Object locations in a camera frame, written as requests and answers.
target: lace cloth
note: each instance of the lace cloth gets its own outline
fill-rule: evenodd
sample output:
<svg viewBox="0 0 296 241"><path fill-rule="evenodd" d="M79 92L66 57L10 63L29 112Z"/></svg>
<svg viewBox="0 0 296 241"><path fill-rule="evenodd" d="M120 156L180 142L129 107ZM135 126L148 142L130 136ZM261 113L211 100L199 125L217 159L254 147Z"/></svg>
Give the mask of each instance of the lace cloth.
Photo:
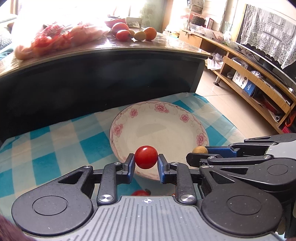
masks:
<svg viewBox="0 0 296 241"><path fill-rule="evenodd" d="M269 54L285 68L296 60L296 25L252 5L247 6L241 44Z"/></svg>

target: blue checkered tablecloth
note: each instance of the blue checkered tablecloth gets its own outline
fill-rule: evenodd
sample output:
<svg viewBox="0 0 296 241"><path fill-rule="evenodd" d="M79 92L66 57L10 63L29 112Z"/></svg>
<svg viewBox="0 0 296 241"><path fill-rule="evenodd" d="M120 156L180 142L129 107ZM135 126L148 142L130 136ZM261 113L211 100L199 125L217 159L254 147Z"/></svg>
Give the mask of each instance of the blue checkered tablecloth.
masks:
<svg viewBox="0 0 296 241"><path fill-rule="evenodd" d="M244 139L238 129L204 97L179 93L158 100L193 113L203 124L210 145L229 145ZM101 169L117 161L109 144L109 129L113 119L125 107L82 116L7 139L0 148L0 213L12 220L11 206L23 193L81 166L90 164L94 169ZM135 177L130 185L119 185L118 196L142 189L139 184L141 182Z"/></svg>

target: wooden tv stand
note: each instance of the wooden tv stand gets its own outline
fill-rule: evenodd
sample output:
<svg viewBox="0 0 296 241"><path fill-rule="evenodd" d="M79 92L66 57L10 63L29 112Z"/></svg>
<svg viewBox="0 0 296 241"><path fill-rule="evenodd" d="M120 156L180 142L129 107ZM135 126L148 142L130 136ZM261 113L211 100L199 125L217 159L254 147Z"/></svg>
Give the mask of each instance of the wooden tv stand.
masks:
<svg viewBox="0 0 296 241"><path fill-rule="evenodd" d="M282 134L281 130L282 125L284 125L284 121L289 116L290 112L295 108L296 105L296 96L289 92L289 90L279 82L275 77L273 77L270 73L262 69L256 63L252 62L248 58L246 58L240 52L228 47L227 45L218 43L212 39L199 35L197 33L192 33L188 30L181 29L179 39L194 45L202 50L205 50L209 53L219 53L224 56L222 68L219 70L213 70L213 72L217 75L216 82L223 80L227 85L229 85L232 89L234 89L243 99L245 99L256 111L258 111L273 127L274 129ZM272 88L262 82L259 78L253 75L250 71L244 69L242 66L232 61L231 58L239 57L241 60L245 61L249 66L259 71L263 76L268 78L273 84L275 84L284 94L286 94L291 100L291 106L289 106ZM241 89L236 83L227 78L227 73L231 70L237 70L241 75L246 76L251 80L257 87L259 87L267 96L269 96L283 111L284 116L280 119L279 122L276 122L268 110L259 105L252 97L250 97L243 89Z"/></svg>

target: blue box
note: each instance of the blue box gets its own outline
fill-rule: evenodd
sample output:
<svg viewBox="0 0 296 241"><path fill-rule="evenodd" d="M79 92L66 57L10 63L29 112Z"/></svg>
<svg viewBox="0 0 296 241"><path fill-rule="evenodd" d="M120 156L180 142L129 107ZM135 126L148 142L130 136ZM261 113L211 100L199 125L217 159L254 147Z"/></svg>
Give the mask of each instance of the blue box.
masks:
<svg viewBox="0 0 296 241"><path fill-rule="evenodd" d="M256 85L247 77L241 75L239 72L236 71L232 80L240 88L242 88L249 96L252 96L254 94Z"/></svg>

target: plate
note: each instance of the plate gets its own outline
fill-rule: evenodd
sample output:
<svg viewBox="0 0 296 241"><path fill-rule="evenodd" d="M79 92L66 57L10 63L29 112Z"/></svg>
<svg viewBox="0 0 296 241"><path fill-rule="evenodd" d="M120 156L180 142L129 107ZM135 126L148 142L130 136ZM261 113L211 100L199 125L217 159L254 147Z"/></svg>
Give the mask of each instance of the plate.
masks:
<svg viewBox="0 0 296 241"><path fill-rule="evenodd" d="M187 110L167 102L145 101L116 116L110 128L110 144L120 162L140 146L150 145L164 154L167 162L186 163L187 153L199 145L209 145L209 141L203 125ZM135 173L159 180L157 164L146 170L136 166Z"/></svg>

